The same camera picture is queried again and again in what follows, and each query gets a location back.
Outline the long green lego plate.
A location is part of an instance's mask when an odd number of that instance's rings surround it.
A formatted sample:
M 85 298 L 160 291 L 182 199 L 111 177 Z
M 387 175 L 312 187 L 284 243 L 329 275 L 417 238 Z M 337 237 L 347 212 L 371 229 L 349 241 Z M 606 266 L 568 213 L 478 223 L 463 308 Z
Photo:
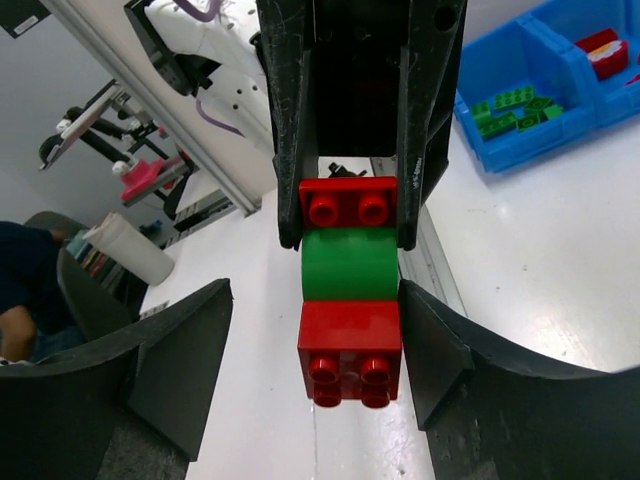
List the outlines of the long green lego plate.
M 525 85 L 513 90 L 504 91 L 495 95 L 494 110 L 499 112 L 523 107 L 534 97 L 535 88 L 533 85 Z

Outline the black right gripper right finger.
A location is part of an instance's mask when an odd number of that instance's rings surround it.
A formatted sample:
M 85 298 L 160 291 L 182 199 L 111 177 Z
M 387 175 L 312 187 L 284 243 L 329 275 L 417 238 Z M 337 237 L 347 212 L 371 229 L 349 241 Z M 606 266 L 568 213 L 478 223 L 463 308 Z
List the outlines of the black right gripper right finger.
M 439 479 L 635 479 L 639 371 L 587 369 L 516 344 L 418 284 L 399 286 L 418 427 Z

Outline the red green striped rounded lego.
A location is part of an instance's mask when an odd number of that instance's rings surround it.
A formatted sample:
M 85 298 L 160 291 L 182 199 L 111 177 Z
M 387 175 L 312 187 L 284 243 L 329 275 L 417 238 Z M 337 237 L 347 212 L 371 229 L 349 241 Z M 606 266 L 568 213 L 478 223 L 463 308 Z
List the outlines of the red green striped rounded lego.
M 394 300 L 396 178 L 306 179 L 299 195 L 304 220 L 303 298 Z

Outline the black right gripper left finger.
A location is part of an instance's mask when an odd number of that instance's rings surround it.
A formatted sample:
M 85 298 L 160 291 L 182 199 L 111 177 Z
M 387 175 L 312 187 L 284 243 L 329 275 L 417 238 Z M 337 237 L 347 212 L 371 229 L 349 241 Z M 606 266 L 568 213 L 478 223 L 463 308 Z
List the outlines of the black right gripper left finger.
M 199 455 L 233 310 L 219 279 L 161 312 L 1 370 L 5 479 L 182 479 Z

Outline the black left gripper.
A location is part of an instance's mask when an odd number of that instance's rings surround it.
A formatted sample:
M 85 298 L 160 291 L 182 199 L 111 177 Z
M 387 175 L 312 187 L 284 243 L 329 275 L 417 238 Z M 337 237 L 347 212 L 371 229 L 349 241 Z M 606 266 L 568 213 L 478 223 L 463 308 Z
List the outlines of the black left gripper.
M 397 246 L 412 250 L 420 210 L 448 166 L 467 3 L 315 1 L 314 45 L 310 1 L 257 9 L 281 246 L 302 240 L 299 185 L 317 170 L 318 146 L 322 156 L 390 156 L 397 135 Z

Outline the green lego plate piece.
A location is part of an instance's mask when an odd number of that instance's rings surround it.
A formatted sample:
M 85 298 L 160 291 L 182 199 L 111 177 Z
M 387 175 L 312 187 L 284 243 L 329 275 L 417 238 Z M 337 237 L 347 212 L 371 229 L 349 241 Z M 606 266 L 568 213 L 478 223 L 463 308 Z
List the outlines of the green lego plate piece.
M 492 118 L 479 128 L 480 136 L 484 141 L 503 135 L 517 127 L 518 117 L 513 112 L 508 112 L 496 118 Z

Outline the small green lego brick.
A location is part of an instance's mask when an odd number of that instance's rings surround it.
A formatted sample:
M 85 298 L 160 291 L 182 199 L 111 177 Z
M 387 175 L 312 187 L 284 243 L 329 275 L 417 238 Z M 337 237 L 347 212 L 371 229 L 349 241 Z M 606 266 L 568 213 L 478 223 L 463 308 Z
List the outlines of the small green lego brick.
M 564 114 L 564 108 L 559 104 L 551 104 L 542 110 L 543 120 L 550 121 Z

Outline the green square lego brick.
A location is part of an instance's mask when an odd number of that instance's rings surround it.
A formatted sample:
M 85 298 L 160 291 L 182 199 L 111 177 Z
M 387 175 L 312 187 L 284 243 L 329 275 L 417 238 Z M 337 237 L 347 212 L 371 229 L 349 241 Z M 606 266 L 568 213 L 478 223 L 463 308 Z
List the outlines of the green square lego brick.
M 524 112 L 524 114 L 526 116 L 533 115 L 533 114 L 539 114 L 540 112 L 543 112 L 545 108 L 547 108 L 547 107 L 549 107 L 549 106 L 551 106 L 553 104 L 554 104 L 554 100 L 553 100 L 552 97 L 547 97 L 547 96 L 538 97 L 538 96 L 535 96 L 524 105 L 523 112 Z

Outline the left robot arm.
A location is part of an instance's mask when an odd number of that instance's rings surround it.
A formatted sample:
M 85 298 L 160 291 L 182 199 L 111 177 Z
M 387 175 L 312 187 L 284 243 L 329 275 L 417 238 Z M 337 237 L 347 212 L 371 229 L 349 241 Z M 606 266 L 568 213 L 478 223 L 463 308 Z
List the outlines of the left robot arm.
M 390 226 L 415 247 L 448 165 L 463 1 L 132 1 L 155 70 L 202 117 L 273 160 L 282 246 L 313 226 Z M 396 189 L 346 211 L 311 186 L 322 157 L 392 157 Z

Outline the red square lego brick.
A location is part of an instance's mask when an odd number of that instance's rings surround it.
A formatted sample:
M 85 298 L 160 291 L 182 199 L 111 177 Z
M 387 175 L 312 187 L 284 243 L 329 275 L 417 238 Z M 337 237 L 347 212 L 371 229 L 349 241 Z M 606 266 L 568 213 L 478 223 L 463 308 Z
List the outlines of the red square lego brick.
M 395 300 L 305 301 L 297 349 L 307 396 L 320 407 L 357 400 L 381 409 L 398 397 L 402 336 Z

